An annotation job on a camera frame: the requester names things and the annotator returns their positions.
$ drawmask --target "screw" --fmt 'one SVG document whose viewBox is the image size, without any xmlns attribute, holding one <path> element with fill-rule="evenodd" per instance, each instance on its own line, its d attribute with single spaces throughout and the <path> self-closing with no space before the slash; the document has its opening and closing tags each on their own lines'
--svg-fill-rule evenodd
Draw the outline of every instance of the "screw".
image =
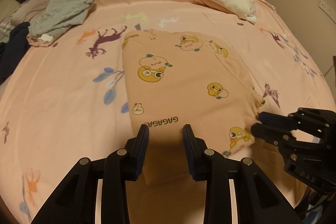
<svg viewBox="0 0 336 224">
<path fill-rule="evenodd" d="M 119 149 L 119 150 L 117 151 L 117 154 L 118 154 L 119 156 L 126 155 L 126 154 L 127 154 L 127 150 L 126 150 L 126 149 Z"/>
<path fill-rule="evenodd" d="M 251 165 L 253 161 L 250 158 L 244 158 L 243 163 L 245 163 L 246 165 Z"/>
<path fill-rule="evenodd" d="M 292 159 L 293 161 L 296 161 L 296 160 L 297 160 L 297 155 L 295 155 L 295 154 L 291 154 L 291 159 Z"/>
<path fill-rule="evenodd" d="M 86 165 L 86 164 L 89 163 L 89 159 L 88 159 L 88 158 L 81 158 L 81 159 L 79 160 L 79 163 L 80 163 L 81 165 Z"/>
<path fill-rule="evenodd" d="M 205 149 L 204 153 L 208 156 L 212 156 L 215 152 L 212 149 Z"/>
</svg>

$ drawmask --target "blue leaf print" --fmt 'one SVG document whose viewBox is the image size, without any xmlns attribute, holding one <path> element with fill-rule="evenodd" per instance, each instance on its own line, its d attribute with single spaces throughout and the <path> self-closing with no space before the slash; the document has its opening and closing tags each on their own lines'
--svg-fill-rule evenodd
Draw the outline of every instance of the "blue leaf print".
<svg viewBox="0 0 336 224">
<path fill-rule="evenodd" d="M 114 69 L 112 69 L 112 68 L 104 68 L 104 71 L 108 75 L 111 75 L 112 73 L 114 73 Z"/>
<path fill-rule="evenodd" d="M 116 97 L 115 88 L 108 90 L 104 95 L 104 104 L 109 105 L 110 103 L 113 102 L 115 97 Z"/>
<path fill-rule="evenodd" d="M 28 209 L 28 206 L 25 202 L 20 203 L 20 211 L 23 212 L 26 215 L 29 214 L 29 209 Z"/>
<path fill-rule="evenodd" d="M 97 76 L 93 81 L 94 82 L 100 82 L 100 81 L 105 80 L 109 76 L 110 76 L 110 74 L 103 72 L 102 74 L 100 74 L 99 76 Z"/>
<path fill-rule="evenodd" d="M 127 113 L 128 112 L 128 103 L 127 102 L 125 104 L 123 104 L 120 112 L 121 113 Z"/>
</svg>

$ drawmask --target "robotic hand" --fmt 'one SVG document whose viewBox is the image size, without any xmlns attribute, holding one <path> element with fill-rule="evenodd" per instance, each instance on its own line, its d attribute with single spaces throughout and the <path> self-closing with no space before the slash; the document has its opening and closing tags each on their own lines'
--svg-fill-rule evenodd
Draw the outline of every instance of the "robotic hand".
<svg viewBox="0 0 336 224">
<path fill-rule="evenodd" d="M 336 191 L 336 113 L 330 110 L 299 108 L 288 117 L 262 112 L 261 123 L 251 133 L 278 146 L 285 171 L 324 195 Z M 319 143 L 297 141 L 290 131 L 301 130 Z"/>
<path fill-rule="evenodd" d="M 336 190 L 336 113 L 299 108 L 288 117 L 262 112 L 251 133 L 278 146 L 285 171 L 311 188 L 330 195 Z M 320 143 L 297 141 L 291 130 L 300 129 Z M 285 197 L 250 159 L 225 158 L 196 138 L 189 124 L 183 127 L 189 173 L 206 181 L 204 224 L 232 224 L 229 179 L 234 181 L 238 224 L 303 224 Z M 142 171 L 149 140 L 142 125 L 136 138 L 107 158 L 80 159 L 56 187 L 31 224 L 94 224 L 98 179 L 103 179 L 101 224 L 129 224 L 125 181 L 136 181 Z M 318 224 L 336 223 L 336 198 Z"/>
</svg>

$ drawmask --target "pink bedsheet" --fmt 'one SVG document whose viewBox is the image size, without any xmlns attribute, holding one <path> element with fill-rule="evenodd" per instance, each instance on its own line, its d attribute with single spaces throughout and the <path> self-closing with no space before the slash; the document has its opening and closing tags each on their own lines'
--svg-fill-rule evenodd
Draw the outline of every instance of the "pink bedsheet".
<svg viewBox="0 0 336 224">
<path fill-rule="evenodd" d="M 255 4 L 257 23 L 252 25 L 193 0 L 96 0 L 83 25 L 51 47 L 31 47 L 0 102 L 0 195 L 16 219 L 31 222 L 79 158 L 106 157 L 132 137 L 121 58 L 128 31 L 190 31 L 222 38 L 247 65 L 256 92 L 266 100 L 262 110 L 283 115 L 298 107 L 336 111 L 309 54 L 271 5 Z M 311 141 L 304 133 L 296 136 Z M 243 156 L 255 160 L 292 205 L 300 201 L 305 186 L 283 172 L 272 146 L 257 141 L 232 158 Z M 203 223 L 204 186 L 190 177 L 151 187 L 142 177 L 128 183 L 131 221 Z"/>
</svg>

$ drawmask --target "wall socket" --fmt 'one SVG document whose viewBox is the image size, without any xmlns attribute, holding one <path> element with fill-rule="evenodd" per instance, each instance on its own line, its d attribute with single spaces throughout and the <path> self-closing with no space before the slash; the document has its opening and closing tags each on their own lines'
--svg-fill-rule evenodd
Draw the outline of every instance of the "wall socket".
<svg viewBox="0 0 336 224">
<path fill-rule="evenodd" d="M 336 23 L 336 13 L 323 0 L 319 7 Z"/>
</svg>

